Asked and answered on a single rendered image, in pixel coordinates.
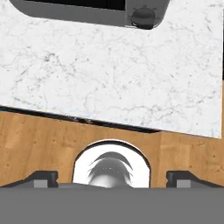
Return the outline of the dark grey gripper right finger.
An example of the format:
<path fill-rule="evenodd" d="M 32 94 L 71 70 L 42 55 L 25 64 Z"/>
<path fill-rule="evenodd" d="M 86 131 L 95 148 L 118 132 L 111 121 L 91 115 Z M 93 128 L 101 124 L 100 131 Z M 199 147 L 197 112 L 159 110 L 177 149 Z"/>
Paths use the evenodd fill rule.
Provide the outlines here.
<path fill-rule="evenodd" d="M 220 187 L 215 183 L 197 178 L 190 171 L 168 171 L 166 179 L 167 188 Z"/>

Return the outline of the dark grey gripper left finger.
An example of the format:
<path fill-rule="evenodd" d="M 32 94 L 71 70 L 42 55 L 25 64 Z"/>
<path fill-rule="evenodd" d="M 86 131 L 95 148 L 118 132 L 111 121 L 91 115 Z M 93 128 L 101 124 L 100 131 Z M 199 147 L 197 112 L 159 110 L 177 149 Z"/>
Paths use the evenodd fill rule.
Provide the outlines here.
<path fill-rule="evenodd" d="M 57 171 L 35 171 L 27 178 L 4 185 L 3 188 L 53 188 L 58 187 Z"/>

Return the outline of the white round dome object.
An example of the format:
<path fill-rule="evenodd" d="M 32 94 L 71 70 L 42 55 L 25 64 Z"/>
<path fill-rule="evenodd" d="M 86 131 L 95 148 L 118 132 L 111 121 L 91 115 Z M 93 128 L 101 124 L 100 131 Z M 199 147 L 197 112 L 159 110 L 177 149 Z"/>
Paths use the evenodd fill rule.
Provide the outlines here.
<path fill-rule="evenodd" d="M 151 186 L 151 166 L 145 155 L 131 143 L 104 139 L 88 145 L 75 159 L 73 182 L 88 184 L 90 172 L 105 158 L 120 160 L 129 173 L 128 183 L 136 188 Z"/>

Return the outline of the dark round oven knob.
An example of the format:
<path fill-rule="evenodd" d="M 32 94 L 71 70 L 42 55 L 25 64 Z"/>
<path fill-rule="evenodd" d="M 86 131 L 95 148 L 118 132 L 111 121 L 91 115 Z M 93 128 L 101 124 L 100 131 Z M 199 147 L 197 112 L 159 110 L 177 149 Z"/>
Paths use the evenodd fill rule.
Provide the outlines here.
<path fill-rule="evenodd" d="M 131 24 L 136 28 L 151 30 L 155 22 L 155 12 L 148 8 L 140 8 L 133 12 Z"/>

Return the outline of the grey countertop oven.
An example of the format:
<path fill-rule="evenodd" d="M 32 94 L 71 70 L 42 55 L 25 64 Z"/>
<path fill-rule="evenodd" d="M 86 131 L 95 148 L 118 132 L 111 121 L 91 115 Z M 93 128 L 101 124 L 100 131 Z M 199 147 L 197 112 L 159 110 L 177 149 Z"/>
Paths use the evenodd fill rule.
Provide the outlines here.
<path fill-rule="evenodd" d="M 107 7 L 78 5 L 77 0 L 65 3 L 59 0 L 9 0 L 20 12 L 33 18 L 50 18 L 63 21 L 136 28 L 131 24 L 133 12 L 148 8 L 155 12 L 153 28 L 161 24 L 171 0 L 103 0 Z"/>

